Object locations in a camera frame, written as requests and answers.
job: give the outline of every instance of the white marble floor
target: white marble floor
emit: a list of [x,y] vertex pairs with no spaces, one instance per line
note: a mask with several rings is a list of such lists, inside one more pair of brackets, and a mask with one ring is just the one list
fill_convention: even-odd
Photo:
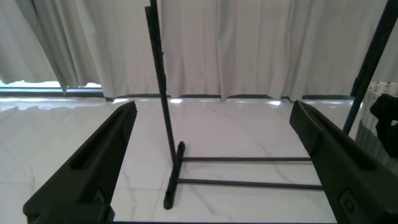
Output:
[[[115,220],[336,222],[325,194],[311,190],[179,185],[174,208],[164,210],[171,161],[160,101],[95,98],[0,98],[0,222],[25,223],[24,202],[130,100],[138,115],[113,197]],[[306,102],[338,126],[351,106],[350,101]],[[169,107],[175,142],[185,141],[186,156],[307,156],[289,125],[287,101],[172,99]],[[319,184],[311,163],[189,163],[181,176]]]

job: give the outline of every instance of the white curtain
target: white curtain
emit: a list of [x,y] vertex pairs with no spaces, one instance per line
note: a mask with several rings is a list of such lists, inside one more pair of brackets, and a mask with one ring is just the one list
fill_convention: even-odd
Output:
[[[386,0],[159,1],[168,94],[348,95]],[[157,93],[149,0],[0,1],[2,80]],[[398,81],[395,27],[375,79]]]

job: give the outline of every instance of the floor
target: floor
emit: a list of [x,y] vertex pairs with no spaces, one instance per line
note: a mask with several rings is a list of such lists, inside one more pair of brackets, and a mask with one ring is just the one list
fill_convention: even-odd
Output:
[[[0,98],[0,221],[25,223],[24,202],[120,105],[138,115],[119,175],[115,220],[335,223],[322,191],[179,185],[163,209],[171,161],[160,101]],[[342,126],[350,101],[306,101]],[[172,99],[175,142],[186,156],[307,156],[289,125],[292,104],[275,100]],[[358,119],[351,136],[355,135]],[[319,184],[312,164],[189,163],[181,177]]]

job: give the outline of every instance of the horizontal bar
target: horizontal bar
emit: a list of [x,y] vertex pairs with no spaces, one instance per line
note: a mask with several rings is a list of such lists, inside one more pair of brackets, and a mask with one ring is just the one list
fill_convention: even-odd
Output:
[[301,162],[311,161],[310,157],[184,157],[186,162]]
[[209,185],[228,185],[241,187],[275,187],[283,189],[302,189],[302,190],[323,190],[321,185],[308,184],[281,184],[264,182],[242,182],[230,180],[200,180],[200,179],[178,179],[179,184],[209,184]]

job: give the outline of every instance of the woven basket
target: woven basket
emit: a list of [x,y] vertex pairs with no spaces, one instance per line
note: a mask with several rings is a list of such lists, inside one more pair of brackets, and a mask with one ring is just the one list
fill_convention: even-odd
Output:
[[370,107],[376,102],[377,98],[383,93],[398,97],[398,83],[391,82],[372,82],[365,94],[361,121],[359,122],[358,132],[355,141],[368,153],[375,157],[381,164],[384,164],[393,173],[398,175],[398,159],[391,158],[382,143],[377,138],[376,124],[378,119],[371,114]]

